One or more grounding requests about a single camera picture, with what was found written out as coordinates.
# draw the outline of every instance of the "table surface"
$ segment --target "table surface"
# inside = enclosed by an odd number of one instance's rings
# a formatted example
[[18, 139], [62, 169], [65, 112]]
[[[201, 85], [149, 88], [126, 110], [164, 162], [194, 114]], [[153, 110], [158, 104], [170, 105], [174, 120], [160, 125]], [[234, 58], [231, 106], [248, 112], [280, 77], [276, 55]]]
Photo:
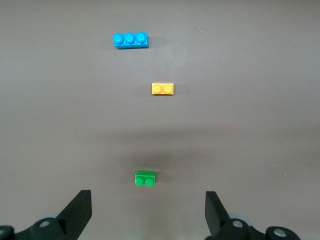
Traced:
[[[0, 225], [91, 189], [80, 240], [201, 240], [205, 192], [320, 238], [320, 2], [0, 2]], [[118, 50], [114, 33], [147, 32]], [[174, 83], [173, 96], [151, 84]], [[157, 172], [138, 187], [137, 170]]]

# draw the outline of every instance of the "yellow lego brick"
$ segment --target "yellow lego brick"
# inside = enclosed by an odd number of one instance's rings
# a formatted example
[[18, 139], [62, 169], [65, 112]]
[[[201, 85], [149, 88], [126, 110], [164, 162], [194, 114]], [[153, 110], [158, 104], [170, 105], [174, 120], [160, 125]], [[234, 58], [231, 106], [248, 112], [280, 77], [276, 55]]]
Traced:
[[152, 83], [153, 95], [173, 95], [174, 84], [173, 83]]

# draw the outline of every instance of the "lego brick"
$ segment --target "lego brick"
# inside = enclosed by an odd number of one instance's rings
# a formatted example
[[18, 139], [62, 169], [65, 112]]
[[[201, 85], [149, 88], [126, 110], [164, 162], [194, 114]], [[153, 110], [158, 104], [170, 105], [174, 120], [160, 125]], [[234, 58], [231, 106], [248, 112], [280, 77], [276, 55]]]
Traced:
[[153, 95], [173, 95], [174, 84], [173, 83], [152, 83]]
[[135, 173], [135, 185], [142, 186], [146, 185], [147, 187], [152, 187], [156, 183], [156, 172], [155, 171], [145, 171], [138, 170]]
[[113, 44], [118, 49], [148, 48], [148, 33], [116, 33], [113, 35]]

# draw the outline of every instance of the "blue lego brick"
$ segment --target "blue lego brick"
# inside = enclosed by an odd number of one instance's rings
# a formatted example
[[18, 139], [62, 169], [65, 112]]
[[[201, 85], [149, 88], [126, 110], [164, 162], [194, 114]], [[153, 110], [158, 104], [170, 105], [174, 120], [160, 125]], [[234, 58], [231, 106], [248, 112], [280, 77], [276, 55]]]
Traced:
[[118, 49], [148, 48], [148, 33], [116, 33], [113, 35], [113, 44]]

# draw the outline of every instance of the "green lego brick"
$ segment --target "green lego brick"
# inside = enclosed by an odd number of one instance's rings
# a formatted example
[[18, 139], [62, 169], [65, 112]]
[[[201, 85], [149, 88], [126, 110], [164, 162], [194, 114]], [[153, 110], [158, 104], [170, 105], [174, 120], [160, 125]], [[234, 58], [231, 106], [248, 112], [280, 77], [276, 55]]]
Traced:
[[152, 187], [156, 183], [156, 172], [138, 170], [135, 173], [135, 185], [142, 186], [145, 184], [147, 187]]

